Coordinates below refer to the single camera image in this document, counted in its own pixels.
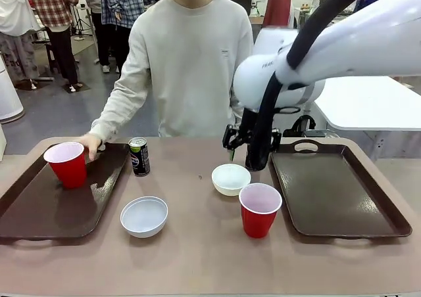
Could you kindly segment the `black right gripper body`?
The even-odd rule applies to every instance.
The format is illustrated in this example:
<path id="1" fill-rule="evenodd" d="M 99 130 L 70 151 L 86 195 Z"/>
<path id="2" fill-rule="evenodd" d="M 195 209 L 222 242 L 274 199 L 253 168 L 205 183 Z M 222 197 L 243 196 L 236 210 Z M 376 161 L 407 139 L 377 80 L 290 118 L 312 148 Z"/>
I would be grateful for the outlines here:
<path id="1" fill-rule="evenodd" d="M 259 140 L 259 136 L 255 131 L 258 129 L 259 113 L 254 110 L 245 108 L 238 131 L 238 139 L 240 144 L 251 144 Z"/>

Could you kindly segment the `person's right hand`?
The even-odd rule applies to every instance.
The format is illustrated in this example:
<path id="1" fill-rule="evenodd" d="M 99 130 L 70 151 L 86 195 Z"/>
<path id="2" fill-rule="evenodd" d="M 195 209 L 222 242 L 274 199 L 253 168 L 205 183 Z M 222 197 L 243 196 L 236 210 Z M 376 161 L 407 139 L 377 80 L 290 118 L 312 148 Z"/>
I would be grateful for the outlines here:
<path id="1" fill-rule="evenodd" d="M 94 161 L 97 149 L 102 145 L 102 140 L 95 134 L 86 133 L 85 135 L 79 137 L 77 142 L 87 149 L 89 160 Z"/>

